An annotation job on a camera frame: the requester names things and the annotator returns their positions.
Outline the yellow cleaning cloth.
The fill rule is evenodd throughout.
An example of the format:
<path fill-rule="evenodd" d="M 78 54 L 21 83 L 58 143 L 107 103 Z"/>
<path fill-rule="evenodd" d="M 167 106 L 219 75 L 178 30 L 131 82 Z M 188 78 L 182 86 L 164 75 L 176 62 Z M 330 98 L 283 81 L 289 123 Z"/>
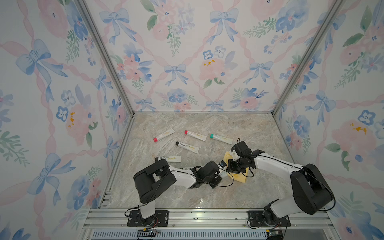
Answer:
<path fill-rule="evenodd" d="M 237 182 L 240 182 L 240 183 L 245 183 L 246 179 L 251 176 L 251 175 L 249 175 L 249 168 L 246 168 L 246 172 L 245 173 L 240 173 L 240 174 L 229 173 L 229 169 L 228 169 L 229 159 L 232 159 L 232 155 L 230 154 L 230 152 L 226 152 L 224 157 L 223 157 L 223 160 L 227 164 L 227 166 L 225 167 L 225 170 L 227 171 L 227 175 L 230 178 L 232 178 L 231 177 L 231 175 L 232 175 L 234 177 L 234 181 L 237 181 Z"/>

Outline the toothpaste tube near left arm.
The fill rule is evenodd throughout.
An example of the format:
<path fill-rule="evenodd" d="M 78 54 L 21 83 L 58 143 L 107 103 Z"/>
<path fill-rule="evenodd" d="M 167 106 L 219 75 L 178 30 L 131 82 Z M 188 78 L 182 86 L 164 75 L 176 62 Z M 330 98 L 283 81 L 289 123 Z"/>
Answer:
<path fill-rule="evenodd" d="M 164 156 L 164 157 L 156 157 L 155 161 L 166 160 L 168 163 L 180 163 L 182 161 L 181 156 Z"/>

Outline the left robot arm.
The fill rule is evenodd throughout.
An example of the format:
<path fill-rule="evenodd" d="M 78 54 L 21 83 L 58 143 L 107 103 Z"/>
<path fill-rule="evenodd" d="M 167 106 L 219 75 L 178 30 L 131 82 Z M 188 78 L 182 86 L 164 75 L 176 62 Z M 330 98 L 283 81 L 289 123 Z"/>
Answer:
<path fill-rule="evenodd" d="M 222 170 L 213 161 L 203 167 L 191 169 L 177 169 L 169 165 L 167 160 L 161 159 L 137 172 L 133 179 L 138 191 L 140 203 L 139 213 L 146 220 L 155 216 L 155 200 L 172 186 L 196 189 L 202 185 L 211 188 L 219 187 L 222 180 Z"/>

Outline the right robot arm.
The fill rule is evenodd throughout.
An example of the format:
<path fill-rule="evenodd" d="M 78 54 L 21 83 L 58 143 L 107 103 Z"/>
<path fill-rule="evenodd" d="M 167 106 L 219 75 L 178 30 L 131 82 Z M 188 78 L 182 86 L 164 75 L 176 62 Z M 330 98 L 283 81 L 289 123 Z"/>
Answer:
<path fill-rule="evenodd" d="M 292 196 L 275 200 L 264 207 L 263 219 L 270 226 L 292 214 L 325 212 L 324 207 L 336 201 L 323 175 L 313 164 L 292 164 L 261 150 L 252 151 L 244 141 L 235 144 L 230 155 L 227 166 L 229 173 L 243 174 L 249 168 L 259 169 L 291 183 Z"/>

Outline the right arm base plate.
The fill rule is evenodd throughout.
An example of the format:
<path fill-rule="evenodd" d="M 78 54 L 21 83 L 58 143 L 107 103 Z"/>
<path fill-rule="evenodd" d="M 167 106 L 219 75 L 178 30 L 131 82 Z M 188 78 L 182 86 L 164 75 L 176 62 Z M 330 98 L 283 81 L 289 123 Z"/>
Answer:
<path fill-rule="evenodd" d="M 248 211 L 248 226 L 252 228 L 256 227 L 290 227 L 291 222 L 288 216 L 283 218 L 277 218 L 272 213 L 262 210 Z"/>

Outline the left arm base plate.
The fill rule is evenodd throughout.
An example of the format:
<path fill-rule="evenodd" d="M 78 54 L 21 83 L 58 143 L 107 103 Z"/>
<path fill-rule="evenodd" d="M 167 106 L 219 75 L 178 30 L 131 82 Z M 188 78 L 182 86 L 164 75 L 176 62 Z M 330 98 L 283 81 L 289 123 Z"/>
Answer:
<path fill-rule="evenodd" d="M 155 211 L 155 214 L 144 219 L 139 210 L 130 211 L 128 215 L 128 227 L 167 227 L 169 211 Z"/>

